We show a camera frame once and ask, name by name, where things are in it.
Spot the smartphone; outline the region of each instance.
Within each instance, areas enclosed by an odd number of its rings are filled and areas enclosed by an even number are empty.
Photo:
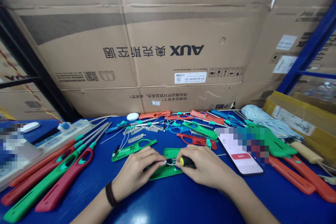
[[[224,134],[220,134],[219,140],[241,176],[261,175],[265,172],[249,153],[241,150],[240,146],[230,147],[225,142]]]

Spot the red plastic handle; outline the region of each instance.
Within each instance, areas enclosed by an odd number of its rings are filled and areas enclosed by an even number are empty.
[[[167,117],[165,117],[165,119],[168,119],[168,120],[179,120],[179,119],[183,119],[183,120],[192,120],[192,119],[194,119],[194,118],[182,114],[182,115],[178,115],[178,116],[177,116],[177,115],[167,116]]]
[[[33,167],[29,168],[27,171],[25,171],[24,173],[22,173],[21,175],[19,175],[15,179],[13,179],[12,182],[9,184],[9,186],[10,187],[15,187],[15,186],[21,184],[24,180],[26,180],[31,175],[33,175],[35,172],[37,172],[38,170],[40,170],[43,166],[45,166],[46,164],[48,164],[51,160],[53,160],[54,158],[60,156],[63,152],[65,152],[67,149],[69,149],[75,143],[76,143],[76,141],[74,139],[72,139],[69,143],[67,143],[66,145],[64,145],[61,149],[59,149],[59,150],[55,151],[54,153],[50,154],[48,157],[46,157],[45,159],[41,160],[36,165],[34,165]]]
[[[89,160],[85,163],[84,159],[90,155]],[[93,159],[93,150],[87,148],[82,155],[79,156],[77,161],[69,168],[69,170],[59,179],[59,181],[50,189],[50,191],[43,197],[43,199],[37,204],[35,212],[50,212],[52,211],[66,190],[71,186],[71,183],[77,177],[77,175],[87,167]]]
[[[158,118],[161,116],[170,116],[170,111],[163,111],[163,112],[157,112],[157,113],[148,113],[148,114],[141,114],[139,116],[139,120],[145,119],[145,118]]]
[[[1,199],[1,203],[4,206],[9,206],[9,205],[14,204],[16,201],[22,198],[31,188],[33,188],[38,182],[40,182],[45,176],[47,176],[52,170],[54,170],[60,164],[60,162],[57,162],[57,159],[59,157],[64,155],[64,157],[62,158],[62,161],[63,161],[67,156],[69,156],[72,152],[74,152],[74,150],[75,150],[75,147],[71,146],[64,153],[54,158],[48,164],[43,166],[40,170],[35,172],[33,175],[28,177],[17,187],[15,187],[10,192],[8,192],[6,195],[4,195]]]
[[[200,119],[203,119],[203,120],[206,120],[206,121],[214,121],[215,123],[218,123],[218,124],[224,124],[224,119],[223,118],[219,118],[219,117],[214,117],[208,113],[205,113],[205,112],[197,112],[195,110],[192,110],[190,112],[190,115],[193,116],[193,117],[197,117],[197,118],[200,118]]]
[[[281,163],[279,159],[269,155],[269,163],[270,165],[277,170],[282,176],[288,179],[293,185],[295,185],[301,192],[305,194],[312,194],[315,192],[315,186],[301,177],[299,174],[294,172],[293,170],[289,169],[286,165]]]
[[[202,146],[206,146],[207,145],[207,139],[206,138],[200,138],[198,136],[190,136],[190,135],[186,135],[186,134],[181,134],[178,133],[177,134],[178,137],[181,137],[182,141],[185,142],[186,144],[194,144],[194,145],[202,145]],[[186,142],[183,138],[190,138],[192,140],[192,143],[188,143]],[[214,140],[211,140],[211,149],[217,150],[217,144]]]
[[[317,193],[330,203],[336,203],[336,191],[334,191],[327,183],[316,175],[305,163],[297,156],[292,155],[292,158],[284,157],[291,166],[293,166],[306,180],[316,187]]]

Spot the wrist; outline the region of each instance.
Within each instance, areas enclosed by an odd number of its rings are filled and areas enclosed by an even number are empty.
[[[124,198],[126,198],[126,196],[123,195],[122,190],[120,190],[120,188],[118,187],[118,185],[116,185],[116,183],[114,182],[114,180],[112,181],[111,187],[112,187],[113,196],[114,196],[114,198],[115,198],[115,200],[116,200],[117,203],[119,203]]]

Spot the blue workbench surface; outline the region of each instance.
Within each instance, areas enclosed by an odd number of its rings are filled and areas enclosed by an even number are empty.
[[[108,120],[115,126],[126,118],[114,117]],[[36,129],[34,134],[42,131],[44,131],[43,126]],[[161,154],[165,148],[186,146],[180,137],[170,132],[155,133],[143,130],[138,134],[141,133],[146,134],[147,139],[157,140],[152,147]],[[123,135],[119,133],[108,142],[97,145],[92,163],[80,174],[62,203],[54,211],[35,213],[32,210],[20,223],[71,222],[122,168],[126,158],[117,162],[111,161],[112,153],[122,139]],[[220,143],[217,146],[215,151],[217,155],[225,153]],[[235,171],[226,155],[220,158]],[[317,174],[326,175],[318,166],[301,159]],[[268,164],[265,165],[264,175],[249,176],[244,179],[282,224],[336,223],[336,204],[324,201],[316,192],[312,195],[303,194]],[[9,189],[3,191],[0,197],[8,191]],[[0,206],[1,219],[9,209],[10,207]],[[244,223],[244,220],[225,195],[215,189],[196,184],[185,174],[179,174],[148,182],[123,200],[104,223]]]

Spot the shipping label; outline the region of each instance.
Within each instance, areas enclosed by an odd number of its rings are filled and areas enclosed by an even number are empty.
[[[207,72],[175,73],[175,84],[204,83]]]
[[[288,51],[291,49],[296,39],[297,39],[297,36],[283,35],[276,48],[279,50]]]
[[[284,55],[281,57],[279,63],[274,68],[273,73],[275,74],[287,74],[291,67],[293,66],[294,62],[296,61],[297,57]]]
[[[302,134],[305,134],[307,136],[311,136],[311,134],[315,130],[315,126],[311,123],[302,120],[301,118],[293,115],[292,113],[288,112],[287,110],[281,108],[280,106],[276,106],[272,116],[285,124],[287,124],[289,127],[292,127],[293,129],[301,132]]]

